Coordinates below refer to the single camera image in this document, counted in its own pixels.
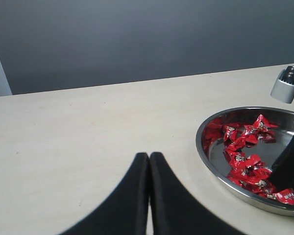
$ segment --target table surface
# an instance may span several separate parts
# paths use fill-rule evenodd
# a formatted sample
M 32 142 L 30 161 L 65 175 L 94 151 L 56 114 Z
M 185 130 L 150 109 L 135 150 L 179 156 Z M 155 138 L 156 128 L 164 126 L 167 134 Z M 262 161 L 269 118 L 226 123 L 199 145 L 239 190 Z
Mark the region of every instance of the table surface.
M 294 234 L 293 217 L 226 191 L 195 145 L 200 124 L 221 110 L 294 111 L 294 102 L 270 97 L 285 67 L 0 97 L 0 235 L 67 229 L 111 193 L 137 152 L 153 151 L 163 152 L 191 194 L 232 226 L 247 234 Z

